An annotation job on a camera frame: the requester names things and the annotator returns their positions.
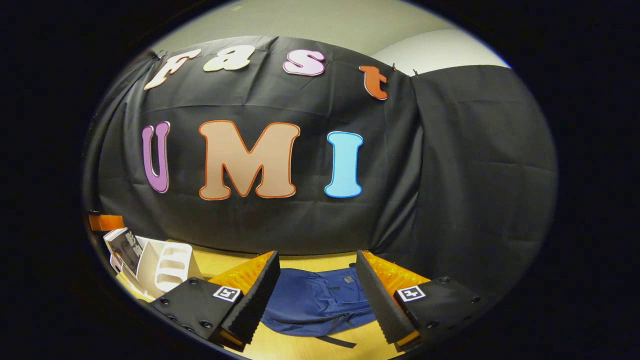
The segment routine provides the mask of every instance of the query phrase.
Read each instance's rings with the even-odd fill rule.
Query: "orange soft pad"
[[[253,258],[236,266],[235,268],[232,268],[231,270],[227,270],[226,272],[209,279],[209,282],[213,282],[220,286],[240,289],[242,290],[242,294],[246,295],[272,254],[273,251],[260,255],[257,258]]]
[[[111,231],[125,227],[119,215],[89,215],[89,224],[92,231]]]
[[[380,282],[382,282],[385,290],[389,296],[394,299],[396,304],[397,301],[394,298],[396,290],[410,288],[411,286],[430,281],[426,277],[422,277],[415,272],[411,272],[401,266],[379,258],[368,251],[363,251],[362,254],[367,259],[367,262],[369,262],[369,265],[371,265],[373,271],[376,272]]]

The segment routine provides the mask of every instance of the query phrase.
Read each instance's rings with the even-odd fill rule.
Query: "white container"
[[[136,277],[149,295],[158,298],[190,277],[202,278],[191,245],[137,238],[144,250]]]

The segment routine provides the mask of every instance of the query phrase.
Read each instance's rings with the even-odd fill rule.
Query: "blue backpack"
[[[261,321],[280,334],[326,341],[327,335],[375,319],[355,267],[349,266],[326,272],[281,269]]]

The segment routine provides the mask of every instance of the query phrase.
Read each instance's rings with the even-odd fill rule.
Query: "foam letter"
[[[249,65],[249,56],[253,54],[255,47],[251,45],[238,45],[218,51],[217,56],[204,64],[205,71],[237,70]]]
[[[154,135],[154,127],[147,126],[142,129],[142,158],[145,163],[145,174],[151,187],[159,193],[165,193],[169,190],[169,174],[167,172],[168,165],[166,162],[166,137],[170,129],[171,126],[167,121],[158,124],[156,129],[160,175],[156,174],[151,165],[151,138]]]
[[[287,54],[287,59],[282,68],[289,74],[316,76],[324,72],[324,55],[318,51],[294,50]]]
[[[369,95],[376,99],[386,100],[387,93],[380,89],[380,81],[387,83],[387,78],[380,74],[380,70],[375,66],[361,66],[360,70],[364,72],[364,88],[367,89]]]
[[[362,136],[343,131],[333,131],[326,136],[333,145],[333,174],[331,183],[324,188],[330,197],[354,197],[360,195],[362,187],[356,180],[358,148]]]
[[[155,88],[161,85],[166,80],[167,74],[173,74],[178,71],[182,64],[186,63],[188,59],[193,59],[200,54],[201,49],[195,49],[188,53],[172,56],[168,58],[166,64],[160,69],[160,71],[154,76],[148,84],[145,85],[145,90]]]
[[[267,126],[253,149],[249,151],[236,125],[227,120],[205,122],[200,134],[207,142],[205,185],[200,197],[205,200],[224,200],[231,189],[224,185],[225,169],[240,196],[249,194],[258,172],[262,182],[255,189],[259,197],[290,197],[296,193],[291,184],[291,150],[300,135],[294,124],[274,122]]]

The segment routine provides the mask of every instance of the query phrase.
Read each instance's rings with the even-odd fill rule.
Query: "ceiling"
[[[240,0],[193,20],[152,46],[175,51],[219,38],[307,38],[373,55],[402,39],[454,24],[400,0]]]

